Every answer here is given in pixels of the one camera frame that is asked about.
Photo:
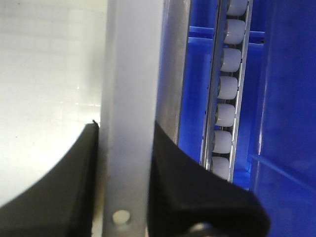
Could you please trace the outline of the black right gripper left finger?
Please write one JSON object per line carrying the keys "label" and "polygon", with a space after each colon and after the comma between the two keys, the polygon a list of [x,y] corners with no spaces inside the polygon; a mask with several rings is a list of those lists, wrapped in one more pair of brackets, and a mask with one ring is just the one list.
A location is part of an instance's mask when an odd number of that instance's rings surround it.
{"label": "black right gripper left finger", "polygon": [[92,235],[99,126],[93,121],[39,181],[0,208],[2,237]]}

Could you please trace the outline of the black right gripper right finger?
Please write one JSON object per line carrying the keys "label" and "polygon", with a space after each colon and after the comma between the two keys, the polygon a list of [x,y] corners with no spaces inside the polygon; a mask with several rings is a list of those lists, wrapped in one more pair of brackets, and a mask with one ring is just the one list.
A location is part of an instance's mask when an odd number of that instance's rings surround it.
{"label": "black right gripper right finger", "polygon": [[205,170],[156,123],[149,187],[149,235],[181,237],[199,223],[228,237],[265,237],[271,224],[252,192]]}

